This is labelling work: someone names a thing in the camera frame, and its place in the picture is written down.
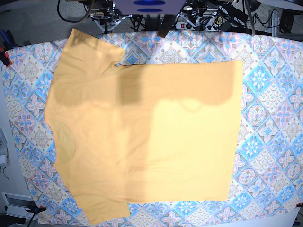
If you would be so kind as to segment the yellow T-shirt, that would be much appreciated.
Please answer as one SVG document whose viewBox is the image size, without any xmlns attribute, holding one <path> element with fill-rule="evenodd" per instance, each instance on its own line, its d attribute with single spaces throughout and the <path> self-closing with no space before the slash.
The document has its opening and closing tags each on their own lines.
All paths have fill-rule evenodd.
<svg viewBox="0 0 303 227">
<path fill-rule="evenodd" d="M 120 65 L 124 54 L 73 29 L 45 106 L 54 166 L 89 223 L 130 203 L 226 201 L 242 61 Z"/>
</svg>

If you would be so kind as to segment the white power strip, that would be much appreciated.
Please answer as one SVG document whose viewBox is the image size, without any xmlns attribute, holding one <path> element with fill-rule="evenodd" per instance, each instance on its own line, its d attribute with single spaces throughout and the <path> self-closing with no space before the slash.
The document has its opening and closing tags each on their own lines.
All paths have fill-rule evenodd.
<svg viewBox="0 0 303 227">
<path fill-rule="evenodd" d="M 216 24 L 214 24 L 214 25 L 209 24 L 208 26 L 199 28 L 199 27 L 192 26 L 188 22 L 177 22 L 175 25 L 175 29 L 176 30 L 192 30 L 192 31 L 195 31 L 195 30 L 196 31 L 218 31 L 219 27 Z"/>
</svg>

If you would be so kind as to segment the patterned tile tablecloth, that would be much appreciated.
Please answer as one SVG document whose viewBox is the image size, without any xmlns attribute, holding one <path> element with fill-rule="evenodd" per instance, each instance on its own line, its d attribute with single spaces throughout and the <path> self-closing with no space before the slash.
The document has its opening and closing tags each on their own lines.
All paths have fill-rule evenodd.
<svg viewBox="0 0 303 227">
<path fill-rule="evenodd" d="M 288 226 L 303 200 L 303 44 L 232 32 L 155 32 L 101 35 L 125 49 L 122 64 L 213 63 L 241 59 L 240 130 L 227 201 L 131 204 L 131 215 L 105 227 L 193 227 L 279 219 Z M 36 224 L 88 224 L 53 163 L 55 150 L 43 120 L 46 95 L 65 40 L 9 51 L 0 67 L 0 126 L 7 167 L 0 168 L 0 197 L 23 194 L 46 206 Z"/>
</svg>

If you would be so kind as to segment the red clamp upper left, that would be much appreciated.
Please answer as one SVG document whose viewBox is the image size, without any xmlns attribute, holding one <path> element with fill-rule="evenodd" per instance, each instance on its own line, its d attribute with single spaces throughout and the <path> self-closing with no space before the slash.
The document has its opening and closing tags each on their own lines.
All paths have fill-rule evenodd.
<svg viewBox="0 0 303 227">
<path fill-rule="evenodd" d="M 11 59 L 10 59 L 8 53 L 5 52 L 3 47 L 0 47 L 0 60 L 6 67 L 9 67 L 12 65 Z"/>
</svg>

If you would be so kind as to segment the black bracket at table edge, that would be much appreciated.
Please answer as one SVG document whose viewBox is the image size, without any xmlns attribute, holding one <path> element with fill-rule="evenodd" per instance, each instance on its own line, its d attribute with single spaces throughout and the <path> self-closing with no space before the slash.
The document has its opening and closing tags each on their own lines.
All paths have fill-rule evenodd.
<svg viewBox="0 0 303 227">
<path fill-rule="evenodd" d="M 175 15 L 164 15 L 157 36 L 160 38 L 165 38 L 169 30 L 172 28 L 176 16 Z"/>
</svg>

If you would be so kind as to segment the white rail lower left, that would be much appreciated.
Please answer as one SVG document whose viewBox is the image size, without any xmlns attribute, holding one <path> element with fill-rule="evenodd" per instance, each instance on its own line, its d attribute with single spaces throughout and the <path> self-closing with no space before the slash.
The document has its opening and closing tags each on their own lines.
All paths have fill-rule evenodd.
<svg viewBox="0 0 303 227">
<path fill-rule="evenodd" d="M 36 206 L 36 203 L 31 196 L 12 194 L 1 192 L 2 199 L 4 200 L 5 214 L 18 218 L 25 218 L 30 220 L 33 216 L 32 213 L 27 212 L 28 206 Z"/>
</svg>

